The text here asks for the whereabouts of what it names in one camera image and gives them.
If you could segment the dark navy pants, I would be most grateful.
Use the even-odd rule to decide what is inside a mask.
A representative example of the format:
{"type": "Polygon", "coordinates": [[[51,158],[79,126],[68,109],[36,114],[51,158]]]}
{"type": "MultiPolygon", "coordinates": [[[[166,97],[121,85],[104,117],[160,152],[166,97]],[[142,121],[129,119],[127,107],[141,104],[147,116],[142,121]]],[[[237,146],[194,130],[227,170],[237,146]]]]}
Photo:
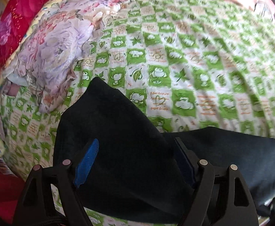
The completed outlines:
{"type": "Polygon", "coordinates": [[[161,133],[119,90],[100,78],[61,116],[53,165],[75,160],[98,140],[78,193],[96,212],[136,222],[178,223],[193,193],[192,171],[178,162],[175,139],[212,165],[237,165],[255,204],[275,195],[275,139],[215,127],[161,133]]]}

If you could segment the floral lilac pillow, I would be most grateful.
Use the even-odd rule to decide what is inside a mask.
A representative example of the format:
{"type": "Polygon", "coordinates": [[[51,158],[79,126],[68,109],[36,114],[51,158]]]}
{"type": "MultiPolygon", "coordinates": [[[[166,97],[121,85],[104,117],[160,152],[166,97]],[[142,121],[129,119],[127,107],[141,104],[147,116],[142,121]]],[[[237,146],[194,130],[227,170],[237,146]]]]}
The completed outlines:
{"type": "Polygon", "coordinates": [[[89,55],[103,22],[130,0],[62,0],[47,9],[21,44],[3,77],[27,86],[41,113],[61,105],[76,79],[75,61],[89,55]]]}

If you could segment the green white patterned bedsheet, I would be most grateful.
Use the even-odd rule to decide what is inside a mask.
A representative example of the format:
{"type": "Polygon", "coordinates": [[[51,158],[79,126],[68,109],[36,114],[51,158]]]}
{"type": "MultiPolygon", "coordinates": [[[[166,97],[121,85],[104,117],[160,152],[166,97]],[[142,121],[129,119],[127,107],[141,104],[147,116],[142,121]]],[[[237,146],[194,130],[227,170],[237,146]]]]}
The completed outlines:
{"type": "Polygon", "coordinates": [[[62,114],[96,77],[162,133],[217,127],[275,138],[271,20],[224,0],[130,0],[100,32],[53,111],[41,113],[27,86],[1,92],[3,158],[21,178],[33,165],[52,165],[62,114]]]}

